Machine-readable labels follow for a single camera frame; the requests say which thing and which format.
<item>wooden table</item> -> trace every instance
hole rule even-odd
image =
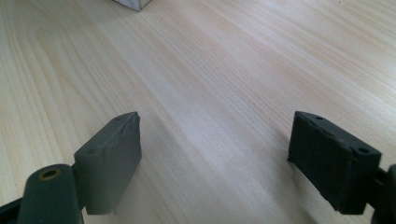
[[[396,162],[396,2],[0,1],[0,204],[110,119],[141,116],[120,215],[86,223],[369,223],[286,162],[293,113]]]

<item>wooden surface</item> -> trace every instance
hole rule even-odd
[[[393,0],[0,0],[0,204],[138,111],[120,215],[86,223],[369,223],[286,158],[302,110],[396,162],[395,40]]]

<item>table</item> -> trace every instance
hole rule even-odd
[[[120,215],[86,223],[369,223],[286,162],[293,113],[396,162],[396,2],[0,1],[0,204],[110,119],[141,117]]]

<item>light wood tabletop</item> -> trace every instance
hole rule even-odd
[[[86,223],[369,223],[286,161],[296,110],[396,163],[396,2],[0,0],[0,204],[117,115],[143,158]]]

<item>wood grain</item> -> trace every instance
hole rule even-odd
[[[396,2],[0,1],[0,204],[138,111],[120,214],[86,223],[369,223],[286,162],[293,113],[396,162]]]

